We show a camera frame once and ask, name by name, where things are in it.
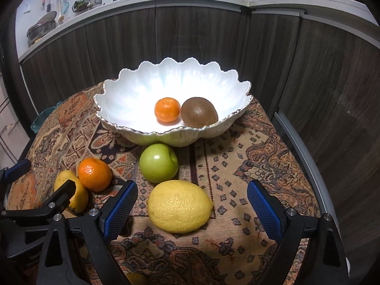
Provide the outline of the small yellow round fruit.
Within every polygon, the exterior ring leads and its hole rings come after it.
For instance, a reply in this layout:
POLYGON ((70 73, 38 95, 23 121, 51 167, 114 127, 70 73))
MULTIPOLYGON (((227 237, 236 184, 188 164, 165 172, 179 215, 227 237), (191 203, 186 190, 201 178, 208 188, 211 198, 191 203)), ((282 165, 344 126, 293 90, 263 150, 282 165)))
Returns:
POLYGON ((126 275, 132 285, 147 285, 147 279, 139 273, 129 273, 126 275))

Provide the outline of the stacked pots with lid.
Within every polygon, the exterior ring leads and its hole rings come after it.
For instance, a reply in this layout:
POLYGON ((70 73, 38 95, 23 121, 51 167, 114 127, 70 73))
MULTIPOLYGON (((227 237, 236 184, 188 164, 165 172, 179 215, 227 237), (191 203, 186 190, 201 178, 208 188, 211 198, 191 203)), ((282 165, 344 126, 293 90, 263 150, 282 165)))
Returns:
POLYGON ((28 39, 29 47, 33 45, 37 39, 42 38, 57 27, 57 22, 55 21, 56 17, 56 11, 48 12, 43 17, 41 17, 37 23, 28 29, 26 37, 28 39))

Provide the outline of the yellow mango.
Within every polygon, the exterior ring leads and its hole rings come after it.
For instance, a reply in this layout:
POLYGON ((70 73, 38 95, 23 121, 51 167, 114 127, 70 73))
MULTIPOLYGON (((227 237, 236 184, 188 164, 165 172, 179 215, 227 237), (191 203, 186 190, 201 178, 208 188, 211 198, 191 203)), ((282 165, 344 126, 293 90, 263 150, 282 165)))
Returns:
POLYGON ((74 181, 76 186, 75 194, 71 197, 67 210, 73 214, 79 214, 85 210, 88 204, 88 191, 71 170, 62 171, 57 175, 54 191, 57 191, 67 180, 74 181))

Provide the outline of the large orange mandarin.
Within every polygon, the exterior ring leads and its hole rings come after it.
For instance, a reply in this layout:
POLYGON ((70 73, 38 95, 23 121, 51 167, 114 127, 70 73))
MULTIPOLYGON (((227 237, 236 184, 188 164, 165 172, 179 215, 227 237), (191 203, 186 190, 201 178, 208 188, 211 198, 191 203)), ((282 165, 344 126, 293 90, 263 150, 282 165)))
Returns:
POLYGON ((165 97, 155 104, 155 116, 159 122, 169 124, 178 120, 180 103, 174 98, 165 97))

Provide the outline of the white scalloped fruit bowl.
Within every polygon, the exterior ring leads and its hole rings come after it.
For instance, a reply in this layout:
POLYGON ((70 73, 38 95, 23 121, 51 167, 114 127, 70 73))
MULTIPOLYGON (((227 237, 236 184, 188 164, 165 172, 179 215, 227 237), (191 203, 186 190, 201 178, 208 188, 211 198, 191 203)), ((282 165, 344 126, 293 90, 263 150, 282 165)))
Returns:
POLYGON ((137 145, 185 147, 226 132, 252 102, 236 70, 191 57, 142 62, 108 79, 93 97, 102 125, 137 145))

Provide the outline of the green apple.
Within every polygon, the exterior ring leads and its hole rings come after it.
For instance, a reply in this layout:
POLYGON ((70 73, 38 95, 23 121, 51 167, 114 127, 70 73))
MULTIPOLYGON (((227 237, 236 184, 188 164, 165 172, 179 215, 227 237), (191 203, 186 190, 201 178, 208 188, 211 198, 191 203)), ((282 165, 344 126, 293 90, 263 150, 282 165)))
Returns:
POLYGON ((174 150, 164 143, 147 147, 142 152, 138 165, 142 175, 151 183, 161 183, 172 179, 179 168, 174 150))

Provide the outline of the yellow lemon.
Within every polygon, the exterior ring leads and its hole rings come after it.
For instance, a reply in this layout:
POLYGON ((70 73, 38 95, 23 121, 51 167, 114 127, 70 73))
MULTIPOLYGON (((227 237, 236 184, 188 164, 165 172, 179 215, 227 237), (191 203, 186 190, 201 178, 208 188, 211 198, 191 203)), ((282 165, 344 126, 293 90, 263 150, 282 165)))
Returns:
POLYGON ((157 184, 147 200, 151 222, 169 233, 189 233, 206 224, 213 211, 213 201, 198 185, 169 180, 157 184))

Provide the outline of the small orange mandarin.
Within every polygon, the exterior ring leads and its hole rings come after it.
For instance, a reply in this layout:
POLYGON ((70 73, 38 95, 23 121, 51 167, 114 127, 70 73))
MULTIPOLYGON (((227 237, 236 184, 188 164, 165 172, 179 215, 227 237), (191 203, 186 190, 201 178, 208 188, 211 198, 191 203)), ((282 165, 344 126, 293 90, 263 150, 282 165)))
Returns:
POLYGON ((112 180, 112 171, 108 164, 97 158, 81 161, 77 174, 81 183, 93 192, 105 190, 112 180))

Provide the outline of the brown kiwi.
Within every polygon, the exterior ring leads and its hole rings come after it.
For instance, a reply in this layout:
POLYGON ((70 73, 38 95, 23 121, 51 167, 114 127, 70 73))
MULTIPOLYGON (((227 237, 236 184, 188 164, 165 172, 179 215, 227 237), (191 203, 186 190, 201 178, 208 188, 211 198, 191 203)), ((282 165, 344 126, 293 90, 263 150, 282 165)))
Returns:
POLYGON ((181 107, 180 116, 187 127, 202 128, 218 122, 218 113, 210 101, 202 97, 187 99, 181 107))

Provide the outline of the patterned woven tablecloth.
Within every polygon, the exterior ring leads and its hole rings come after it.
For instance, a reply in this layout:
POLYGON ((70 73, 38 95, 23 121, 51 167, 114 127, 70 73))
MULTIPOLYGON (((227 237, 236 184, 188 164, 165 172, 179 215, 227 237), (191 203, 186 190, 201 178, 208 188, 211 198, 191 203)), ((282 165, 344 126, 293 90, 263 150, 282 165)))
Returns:
POLYGON ((147 215, 153 189, 140 173, 142 147, 103 127, 93 97, 101 85, 71 96, 48 117, 28 151, 32 168, 8 196, 10 210, 35 209, 52 194, 63 170, 76 171, 86 158, 99 158, 113 175, 133 180, 138 199, 131 233, 111 242, 125 274, 147 284, 256 284, 276 243, 270 240, 247 199, 247 184, 259 180, 286 207, 319 215, 312 188, 258 101, 223 135, 177 149, 178 179, 204 189, 213 200, 209 221, 187 235, 157 228, 147 215))

